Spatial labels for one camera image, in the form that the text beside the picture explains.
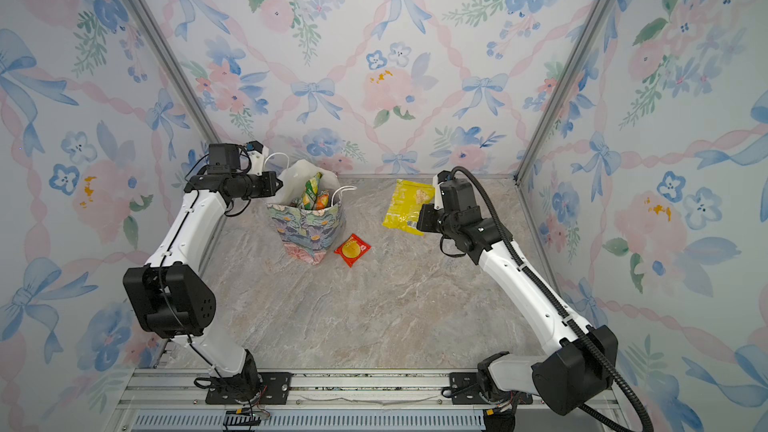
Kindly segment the back aluminium floor rail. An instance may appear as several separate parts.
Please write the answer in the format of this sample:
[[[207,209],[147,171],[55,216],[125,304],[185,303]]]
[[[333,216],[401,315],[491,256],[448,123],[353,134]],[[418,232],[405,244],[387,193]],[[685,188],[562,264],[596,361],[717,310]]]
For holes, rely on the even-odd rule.
[[[357,180],[357,179],[405,179],[415,181],[431,180],[437,175],[437,173],[417,173],[417,174],[340,174],[340,180]],[[515,180],[515,174],[476,174],[479,180]]]

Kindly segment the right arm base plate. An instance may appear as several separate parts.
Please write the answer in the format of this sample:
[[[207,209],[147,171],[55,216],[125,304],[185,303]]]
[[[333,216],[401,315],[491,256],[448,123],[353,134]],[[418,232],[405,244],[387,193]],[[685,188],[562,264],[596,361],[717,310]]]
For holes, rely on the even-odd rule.
[[[496,395],[487,373],[451,372],[448,378],[449,385],[442,390],[442,396],[450,399],[453,405],[494,404]]]

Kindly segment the right corner aluminium post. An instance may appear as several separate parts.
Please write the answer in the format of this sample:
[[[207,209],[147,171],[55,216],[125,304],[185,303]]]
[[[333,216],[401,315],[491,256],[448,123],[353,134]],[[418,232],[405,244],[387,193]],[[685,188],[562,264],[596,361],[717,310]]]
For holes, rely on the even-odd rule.
[[[514,175],[517,186],[520,186],[525,181],[526,174],[534,168],[536,154],[546,138],[547,130],[556,120],[559,108],[564,102],[570,87],[577,82],[581,67],[591,53],[596,34],[606,21],[609,10],[613,7],[614,2],[615,0],[596,0],[590,9],[583,30],[565,62],[563,75],[548,105],[544,108],[543,115],[534,129],[523,160],[520,162],[520,166]]]

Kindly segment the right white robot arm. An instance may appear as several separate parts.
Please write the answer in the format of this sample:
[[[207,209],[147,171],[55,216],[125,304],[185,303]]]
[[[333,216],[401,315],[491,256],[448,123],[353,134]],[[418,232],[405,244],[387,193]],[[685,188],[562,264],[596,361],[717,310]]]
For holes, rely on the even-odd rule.
[[[593,328],[565,303],[564,314],[552,301],[559,297],[531,266],[506,227],[483,218],[480,208],[448,212],[433,204],[421,207],[417,228],[451,240],[462,254],[488,274],[522,313],[539,340],[543,355],[514,359],[496,353],[477,366],[482,396],[500,402],[513,392],[540,397],[555,413],[566,415],[609,389],[613,377],[568,326],[575,322],[610,363],[616,362],[618,340],[607,327]]]

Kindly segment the small red snack packet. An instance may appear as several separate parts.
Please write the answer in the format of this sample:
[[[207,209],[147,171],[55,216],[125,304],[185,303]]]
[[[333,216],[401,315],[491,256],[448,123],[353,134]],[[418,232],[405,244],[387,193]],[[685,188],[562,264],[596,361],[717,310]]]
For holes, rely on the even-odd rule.
[[[358,235],[351,234],[346,241],[335,249],[335,253],[342,258],[348,267],[353,267],[370,250],[371,246],[367,242]]]

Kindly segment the front aluminium base frame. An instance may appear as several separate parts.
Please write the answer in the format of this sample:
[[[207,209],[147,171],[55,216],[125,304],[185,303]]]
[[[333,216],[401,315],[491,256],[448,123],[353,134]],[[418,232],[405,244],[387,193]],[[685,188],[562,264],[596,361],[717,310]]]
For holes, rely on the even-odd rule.
[[[581,410],[552,412],[536,396],[494,408],[476,393],[451,398],[473,381],[469,369],[269,369],[263,400],[243,408],[210,403],[194,385],[201,369],[132,374],[109,431],[602,431]]]

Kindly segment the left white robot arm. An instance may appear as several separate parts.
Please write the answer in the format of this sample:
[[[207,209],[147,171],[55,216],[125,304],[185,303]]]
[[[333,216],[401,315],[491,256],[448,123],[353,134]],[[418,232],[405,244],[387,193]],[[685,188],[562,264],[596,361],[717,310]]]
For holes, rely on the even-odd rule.
[[[216,320],[217,299],[200,276],[206,247],[234,199],[269,198],[282,187],[273,171],[199,174],[157,250],[129,268],[123,286],[141,328],[186,347],[208,365],[195,385],[228,400],[252,403],[263,390],[250,351]]]

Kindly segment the corner aluminium post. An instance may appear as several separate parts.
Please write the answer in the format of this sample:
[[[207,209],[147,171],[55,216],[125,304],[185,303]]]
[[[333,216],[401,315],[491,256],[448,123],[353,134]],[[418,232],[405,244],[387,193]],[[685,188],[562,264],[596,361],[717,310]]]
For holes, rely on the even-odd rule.
[[[559,108],[564,102],[570,87],[577,82],[581,67],[591,53],[596,34],[606,21],[609,10],[613,7],[614,2],[615,0],[596,0],[590,9],[583,30],[565,62],[563,75],[548,105],[544,108],[543,115],[534,129],[523,160],[520,162],[520,166],[514,175],[517,186],[520,186],[525,181],[526,174],[534,168],[536,154],[546,138],[547,130],[556,120]]]
[[[219,141],[212,122],[200,106],[193,87],[187,80],[180,62],[177,60],[170,44],[163,36],[159,23],[152,13],[146,0],[123,0],[129,13],[138,23],[141,32],[146,36],[148,46],[160,63],[161,71],[165,73],[171,86],[177,92],[181,102],[186,106],[188,114],[195,122],[204,139],[209,143]]]

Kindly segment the left corner aluminium post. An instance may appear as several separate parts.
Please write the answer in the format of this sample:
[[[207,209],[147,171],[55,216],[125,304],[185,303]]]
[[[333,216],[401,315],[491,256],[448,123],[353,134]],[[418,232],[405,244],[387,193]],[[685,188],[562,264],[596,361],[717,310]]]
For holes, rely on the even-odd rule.
[[[188,114],[195,122],[204,139],[209,143],[219,141],[212,122],[200,106],[193,87],[187,80],[180,62],[177,60],[170,44],[163,36],[159,23],[152,13],[146,0],[123,0],[129,13],[138,23],[141,32],[146,36],[148,46],[160,63],[161,71],[165,73],[171,86],[177,92],[181,102],[186,106]]]

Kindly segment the orange snack packet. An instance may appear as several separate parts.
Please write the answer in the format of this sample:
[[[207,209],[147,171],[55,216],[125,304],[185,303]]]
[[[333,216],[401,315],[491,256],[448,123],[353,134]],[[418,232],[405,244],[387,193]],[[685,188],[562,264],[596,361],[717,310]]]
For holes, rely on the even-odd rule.
[[[321,191],[318,193],[315,203],[313,205],[314,210],[323,210],[330,206],[331,193],[329,191]]]

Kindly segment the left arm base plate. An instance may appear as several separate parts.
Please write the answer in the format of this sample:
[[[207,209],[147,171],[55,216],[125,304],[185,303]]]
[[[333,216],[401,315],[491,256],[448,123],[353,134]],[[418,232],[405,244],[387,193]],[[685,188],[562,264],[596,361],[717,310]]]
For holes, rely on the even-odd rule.
[[[258,372],[254,378],[225,378],[206,387],[207,405],[285,405],[291,390],[290,372]]]

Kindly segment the green Fox's candy bag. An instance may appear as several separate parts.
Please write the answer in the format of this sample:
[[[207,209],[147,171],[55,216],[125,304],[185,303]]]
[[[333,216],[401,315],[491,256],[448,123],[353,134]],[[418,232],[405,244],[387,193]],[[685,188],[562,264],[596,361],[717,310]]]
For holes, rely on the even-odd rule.
[[[303,193],[298,202],[299,207],[303,210],[313,210],[315,208],[318,199],[319,182],[321,178],[322,173],[317,172],[305,182]]]

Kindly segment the yellow snack packet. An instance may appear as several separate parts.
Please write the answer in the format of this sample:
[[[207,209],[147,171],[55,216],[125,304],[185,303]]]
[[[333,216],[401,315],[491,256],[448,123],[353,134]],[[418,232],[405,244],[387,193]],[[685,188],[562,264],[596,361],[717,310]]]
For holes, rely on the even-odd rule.
[[[417,229],[421,207],[431,203],[434,197],[433,185],[398,179],[382,225],[423,236],[424,233]]]

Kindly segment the floral paper gift bag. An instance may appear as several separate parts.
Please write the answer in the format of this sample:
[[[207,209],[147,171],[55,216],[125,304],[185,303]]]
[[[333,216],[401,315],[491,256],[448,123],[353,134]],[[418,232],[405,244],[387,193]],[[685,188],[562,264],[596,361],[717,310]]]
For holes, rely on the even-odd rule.
[[[305,182],[321,172],[319,192],[331,193],[330,206],[323,210],[303,210],[298,202]],[[343,235],[346,218],[342,197],[354,191],[339,182],[335,173],[301,159],[280,173],[283,182],[277,194],[266,201],[266,210],[286,252],[311,265],[319,264]]]

